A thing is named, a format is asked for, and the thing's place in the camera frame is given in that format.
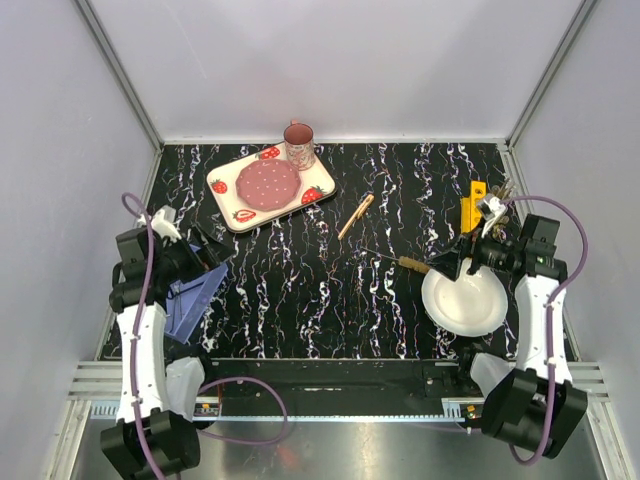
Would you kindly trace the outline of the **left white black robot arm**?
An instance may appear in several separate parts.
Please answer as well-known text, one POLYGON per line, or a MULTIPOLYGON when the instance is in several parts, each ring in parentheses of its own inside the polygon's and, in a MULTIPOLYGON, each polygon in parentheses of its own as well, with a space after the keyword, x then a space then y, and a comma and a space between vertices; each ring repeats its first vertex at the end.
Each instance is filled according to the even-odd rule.
POLYGON ((116 245, 109 303, 121 337, 122 387, 116 424, 102 432, 100 446, 124 479, 166 478, 199 464, 196 398, 216 382, 199 347, 164 357, 170 289, 205 279, 233 251, 199 226, 190 239, 174 228, 138 227, 118 235, 116 245))

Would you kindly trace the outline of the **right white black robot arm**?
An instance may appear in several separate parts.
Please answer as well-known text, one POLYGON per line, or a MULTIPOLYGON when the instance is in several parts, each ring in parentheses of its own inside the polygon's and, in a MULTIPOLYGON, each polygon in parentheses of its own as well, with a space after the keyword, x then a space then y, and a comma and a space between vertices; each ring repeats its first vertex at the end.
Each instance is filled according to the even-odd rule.
POLYGON ((463 351, 453 375, 460 393, 484 397, 482 434, 508 444, 524 466, 555 458, 588 407, 586 392, 573 385, 564 349, 563 303, 577 275, 555 256, 559 227, 557 220, 529 214, 514 242, 474 230, 427 262, 450 281, 487 267, 509 275, 515 284, 515 362, 472 346, 463 351))

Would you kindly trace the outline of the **yellow test tube rack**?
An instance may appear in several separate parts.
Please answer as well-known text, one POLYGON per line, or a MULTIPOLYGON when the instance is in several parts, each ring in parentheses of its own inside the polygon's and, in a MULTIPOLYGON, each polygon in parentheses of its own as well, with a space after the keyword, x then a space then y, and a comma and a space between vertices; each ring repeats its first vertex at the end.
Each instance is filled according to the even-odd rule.
POLYGON ((474 230, 482 219, 476 203, 487 194, 487 184, 482 181, 471 182, 470 193, 461 198, 461 233, 474 230))

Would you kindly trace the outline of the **wooden clothespin clamp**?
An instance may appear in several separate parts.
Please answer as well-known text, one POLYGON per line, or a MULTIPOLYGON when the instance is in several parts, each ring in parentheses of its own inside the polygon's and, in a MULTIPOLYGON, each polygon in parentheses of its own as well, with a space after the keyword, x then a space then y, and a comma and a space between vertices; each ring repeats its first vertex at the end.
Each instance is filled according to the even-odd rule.
POLYGON ((375 196, 373 194, 367 195, 367 197, 362 201, 362 203, 358 206, 355 212, 351 215, 351 217, 346 222, 344 227, 340 230, 338 234, 339 241, 341 241, 346 236, 347 232, 354 225, 354 223, 365 214, 369 206, 373 203, 374 199, 375 199, 375 196))

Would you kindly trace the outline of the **glass test tube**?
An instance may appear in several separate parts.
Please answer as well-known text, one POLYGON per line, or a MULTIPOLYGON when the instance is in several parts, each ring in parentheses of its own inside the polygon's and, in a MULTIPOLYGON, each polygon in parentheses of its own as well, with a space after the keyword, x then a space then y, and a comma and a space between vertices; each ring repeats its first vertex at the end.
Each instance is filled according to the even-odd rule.
POLYGON ((515 188, 514 183, 511 180, 506 181, 500 188, 499 190, 499 199, 500 200, 507 200, 510 195, 513 193, 515 188))
POLYGON ((503 216, 498 219, 490 229, 491 237, 496 241, 504 241, 507 238, 508 223, 509 218, 507 216, 503 216))
POLYGON ((506 185, 493 186, 491 188, 491 193, 499 199, 504 199, 508 194, 508 187, 506 185))

